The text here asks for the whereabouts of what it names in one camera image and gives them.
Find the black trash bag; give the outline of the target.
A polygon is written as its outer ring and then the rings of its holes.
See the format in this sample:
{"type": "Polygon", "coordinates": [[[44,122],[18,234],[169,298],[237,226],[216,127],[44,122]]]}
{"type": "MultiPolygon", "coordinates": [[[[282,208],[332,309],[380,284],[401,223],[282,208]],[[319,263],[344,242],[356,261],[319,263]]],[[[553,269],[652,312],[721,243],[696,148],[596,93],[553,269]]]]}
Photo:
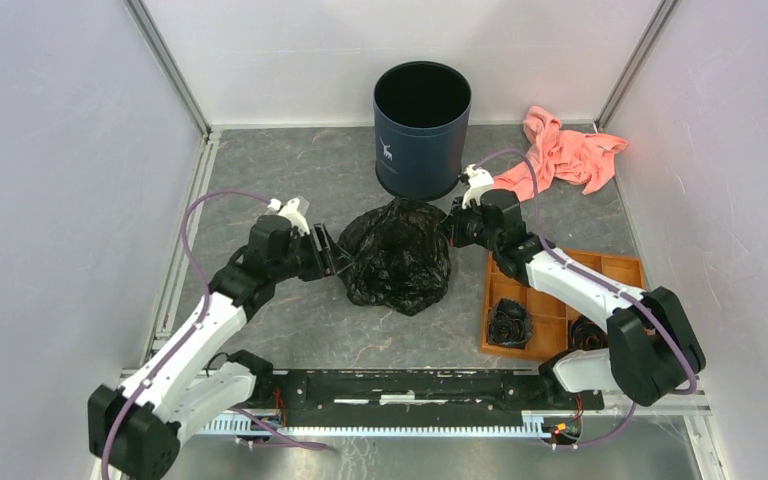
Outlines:
{"type": "Polygon", "coordinates": [[[348,300],[406,316],[440,302],[451,276],[445,218],[434,205],[396,198],[353,219],[338,238],[352,258],[339,273],[348,300]]]}

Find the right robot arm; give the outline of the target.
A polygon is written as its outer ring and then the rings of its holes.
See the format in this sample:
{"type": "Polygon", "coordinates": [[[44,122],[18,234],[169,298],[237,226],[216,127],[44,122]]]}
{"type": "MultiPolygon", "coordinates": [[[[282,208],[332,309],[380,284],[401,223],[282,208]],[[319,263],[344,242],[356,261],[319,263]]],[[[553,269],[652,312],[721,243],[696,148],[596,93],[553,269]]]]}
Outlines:
{"type": "Polygon", "coordinates": [[[528,230],[514,193],[456,198],[442,224],[456,248],[486,249],[499,271],[589,319],[607,336],[599,350],[567,350],[540,366],[540,400],[562,408],[577,393],[620,391],[640,406],[691,395],[706,359],[678,296],[615,281],[528,230]]]}

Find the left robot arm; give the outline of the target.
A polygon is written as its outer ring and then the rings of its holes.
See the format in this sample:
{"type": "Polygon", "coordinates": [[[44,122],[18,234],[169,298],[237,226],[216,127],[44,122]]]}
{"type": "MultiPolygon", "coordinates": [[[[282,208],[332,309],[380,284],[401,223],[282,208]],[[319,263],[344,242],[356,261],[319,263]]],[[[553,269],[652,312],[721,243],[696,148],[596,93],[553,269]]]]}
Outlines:
{"type": "Polygon", "coordinates": [[[133,479],[161,479],[181,447],[225,410],[243,401],[266,405],[274,381],[258,370],[232,362],[207,379],[197,377],[279,283],[330,277],[351,263],[324,225],[304,230],[281,215],[260,217],[171,339],[119,386],[101,385],[91,394],[88,446],[102,476],[115,468],[133,479]]]}

